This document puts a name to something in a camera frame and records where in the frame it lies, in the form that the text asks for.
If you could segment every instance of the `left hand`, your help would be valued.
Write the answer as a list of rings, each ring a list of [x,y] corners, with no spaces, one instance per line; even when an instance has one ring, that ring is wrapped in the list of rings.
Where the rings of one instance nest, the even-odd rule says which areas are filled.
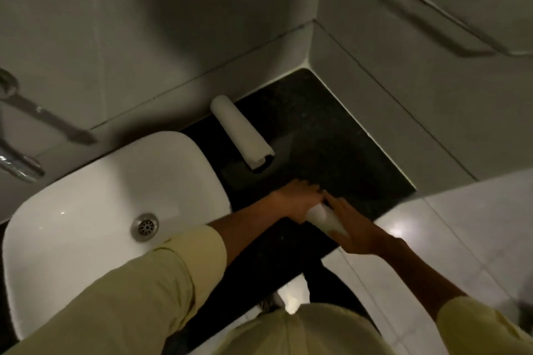
[[[297,224],[305,222],[308,210],[323,201],[324,196],[317,184],[292,180],[289,184],[269,195],[271,202],[282,217],[289,217]]]

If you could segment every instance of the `rolled sleeve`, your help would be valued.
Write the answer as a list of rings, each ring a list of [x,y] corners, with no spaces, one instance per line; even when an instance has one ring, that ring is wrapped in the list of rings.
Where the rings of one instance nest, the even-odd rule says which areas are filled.
[[[499,311],[467,296],[446,303],[436,326],[451,355],[533,355],[533,338]]]
[[[180,257],[187,267],[194,287],[194,299],[190,311],[177,326],[179,329],[202,307],[224,276],[227,261],[226,247],[217,231],[205,225],[174,236],[155,250],[170,250]]]

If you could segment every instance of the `sink drain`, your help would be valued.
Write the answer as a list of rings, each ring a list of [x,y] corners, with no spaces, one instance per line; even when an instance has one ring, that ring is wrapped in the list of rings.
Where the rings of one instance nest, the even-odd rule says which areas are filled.
[[[132,223],[131,233],[138,242],[147,242],[154,237],[159,229],[159,221],[153,213],[145,213]]]

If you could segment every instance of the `right hand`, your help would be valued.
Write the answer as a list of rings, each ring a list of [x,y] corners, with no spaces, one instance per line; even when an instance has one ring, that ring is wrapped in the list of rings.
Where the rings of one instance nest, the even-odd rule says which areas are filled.
[[[381,249],[394,240],[394,237],[357,212],[346,199],[335,198],[327,191],[323,191],[323,194],[348,233],[346,236],[333,231],[330,236],[347,253],[379,255]]]

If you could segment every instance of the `forearm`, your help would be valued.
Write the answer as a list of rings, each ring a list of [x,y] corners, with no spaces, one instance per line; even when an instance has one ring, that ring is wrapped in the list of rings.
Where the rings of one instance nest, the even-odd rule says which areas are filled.
[[[268,195],[237,212],[209,224],[222,237],[229,265],[251,242],[285,215]]]
[[[377,254],[399,275],[429,315],[436,320],[439,310],[451,299],[466,294],[412,251],[402,239],[390,236]]]

